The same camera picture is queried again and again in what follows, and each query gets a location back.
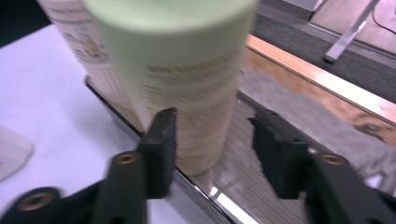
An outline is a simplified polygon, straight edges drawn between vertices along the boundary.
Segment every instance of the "wooden strip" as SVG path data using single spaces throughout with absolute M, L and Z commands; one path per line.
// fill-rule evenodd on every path
M 396 125 L 396 104 L 355 86 L 282 49 L 270 45 L 253 35 L 248 37 L 247 46 L 259 53 L 262 57 L 278 63 L 296 75 L 332 92 L 343 100 L 356 105 L 393 126 Z

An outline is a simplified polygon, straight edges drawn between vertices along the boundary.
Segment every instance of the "white tabletop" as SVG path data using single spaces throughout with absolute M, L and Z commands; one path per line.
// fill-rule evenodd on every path
M 106 175 L 109 158 L 134 149 L 85 76 L 53 25 L 0 49 L 0 125 L 35 146 L 27 164 L 0 181 L 0 214 L 30 189 L 58 187 L 63 196 L 82 190 Z M 211 222 L 175 184 L 172 191 L 185 209 L 174 198 L 150 200 L 149 223 Z

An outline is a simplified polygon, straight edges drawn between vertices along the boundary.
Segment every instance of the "metal leg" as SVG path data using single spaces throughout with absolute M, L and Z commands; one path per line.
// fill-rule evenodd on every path
M 327 63 L 335 63 L 347 46 L 352 42 L 355 36 L 359 33 L 361 28 L 365 25 L 365 19 L 374 9 L 375 5 L 379 0 L 372 0 L 369 5 L 363 10 L 355 22 L 349 27 L 349 29 L 341 35 L 341 37 L 332 45 L 327 51 L 323 60 Z

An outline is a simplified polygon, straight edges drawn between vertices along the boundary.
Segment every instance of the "cylindrical container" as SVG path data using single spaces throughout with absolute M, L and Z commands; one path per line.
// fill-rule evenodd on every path
M 177 166 L 220 157 L 256 0 L 86 0 L 147 129 L 176 107 Z
M 37 3 L 61 32 L 95 89 L 143 132 L 125 87 L 109 59 L 106 45 L 82 0 L 37 0 Z

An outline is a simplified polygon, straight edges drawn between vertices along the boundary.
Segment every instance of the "table surface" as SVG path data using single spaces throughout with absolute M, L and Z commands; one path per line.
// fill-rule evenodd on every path
M 0 62 L 0 125 L 35 147 L 25 166 L 0 181 L 0 214 L 30 189 L 80 191 L 106 176 L 113 155 L 136 146 L 84 85 L 86 73 L 55 26 L 0 48 Z M 148 200 L 149 223 L 211 223 L 176 184 L 171 192 Z

